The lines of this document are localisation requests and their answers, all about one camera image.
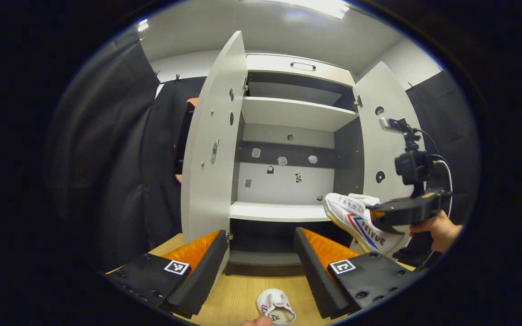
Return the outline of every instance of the ceiling light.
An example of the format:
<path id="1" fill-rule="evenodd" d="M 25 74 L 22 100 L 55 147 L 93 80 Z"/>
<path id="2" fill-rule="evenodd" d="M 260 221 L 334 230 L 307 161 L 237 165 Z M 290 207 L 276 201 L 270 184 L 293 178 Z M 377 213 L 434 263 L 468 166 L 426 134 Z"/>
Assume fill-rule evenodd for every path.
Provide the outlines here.
<path id="1" fill-rule="evenodd" d="M 138 27 L 138 31 L 141 32 L 149 27 L 148 24 L 142 24 Z"/>
<path id="2" fill-rule="evenodd" d="M 270 2 L 281 2 L 282 4 L 291 4 L 296 6 L 302 6 L 305 8 L 313 9 L 321 13 L 328 14 L 342 19 L 343 15 L 350 9 L 346 6 L 346 2 L 342 0 L 263 0 Z"/>

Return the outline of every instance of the shoe insole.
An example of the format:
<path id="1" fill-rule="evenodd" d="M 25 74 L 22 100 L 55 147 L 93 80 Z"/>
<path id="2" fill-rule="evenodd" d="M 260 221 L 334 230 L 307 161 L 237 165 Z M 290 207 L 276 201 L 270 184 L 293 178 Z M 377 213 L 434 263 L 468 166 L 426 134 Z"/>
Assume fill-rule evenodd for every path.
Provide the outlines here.
<path id="1" fill-rule="evenodd" d="M 269 313 L 269 318 L 273 319 L 273 324 L 285 324 L 294 319 L 294 314 L 284 307 L 276 307 Z"/>

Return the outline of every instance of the shoe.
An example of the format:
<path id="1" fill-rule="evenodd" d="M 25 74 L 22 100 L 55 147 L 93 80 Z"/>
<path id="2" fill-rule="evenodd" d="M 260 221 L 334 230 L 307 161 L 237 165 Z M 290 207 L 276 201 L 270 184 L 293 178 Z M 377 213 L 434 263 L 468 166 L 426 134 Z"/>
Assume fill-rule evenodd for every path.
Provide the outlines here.
<path id="1" fill-rule="evenodd" d="M 391 227 L 388 227 L 389 231 L 384 231 L 373 225 L 367 207 L 379 202 L 378 198 L 371 196 L 331 193 L 325 196 L 323 205 L 329 219 L 350 233 L 364 252 L 388 254 L 404 238 L 404 233 Z"/>
<path id="2" fill-rule="evenodd" d="M 274 326 L 288 326 L 297 315 L 291 309 L 290 300 L 279 289 L 267 289 L 257 298 L 257 308 L 263 316 L 273 319 Z"/>

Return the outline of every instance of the ceiling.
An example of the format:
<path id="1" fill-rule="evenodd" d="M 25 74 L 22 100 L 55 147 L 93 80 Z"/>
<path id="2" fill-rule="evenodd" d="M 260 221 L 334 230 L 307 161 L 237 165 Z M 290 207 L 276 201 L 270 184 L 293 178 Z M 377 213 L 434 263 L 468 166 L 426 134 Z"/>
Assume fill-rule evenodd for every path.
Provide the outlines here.
<path id="1" fill-rule="evenodd" d="M 242 31 L 245 50 L 313 58 L 360 72 L 402 35 L 349 10 L 341 19 L 311 9 L 264 1 L 187 0 L 149 18 L 141 31 L 149 61 L 220 50 Z"/>

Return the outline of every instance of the open cabinet door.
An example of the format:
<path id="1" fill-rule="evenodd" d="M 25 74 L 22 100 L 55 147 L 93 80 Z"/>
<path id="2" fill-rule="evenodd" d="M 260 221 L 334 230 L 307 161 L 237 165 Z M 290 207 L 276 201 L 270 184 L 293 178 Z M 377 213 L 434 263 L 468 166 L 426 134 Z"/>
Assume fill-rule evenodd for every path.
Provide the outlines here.
<path id="1" fill-rule="evenodd" d="M 408 197 L 414 186 L 405 186 L 396 174 L 394 159 L 404 153 L 401 134 L 383 131 L 379 118 L 402 119 L 420 128 L 408 95 L 385 63 L 379 62 L 353 87 L 363 106 L 358 106 L 364 140 L 364 192 L 381 201 Z M 424 150 L 424 142 L 417 142 Z"/>
<path id="2" fill-rule="evenodd" d="M 203 84 L 188 131 L 180 198 L 186 242 L 217 230 L 229 231 L 232 170 L 246 76 L 243 38 L 236 31 Z M 228 252 L 220 270 L 227 260 Z"/>

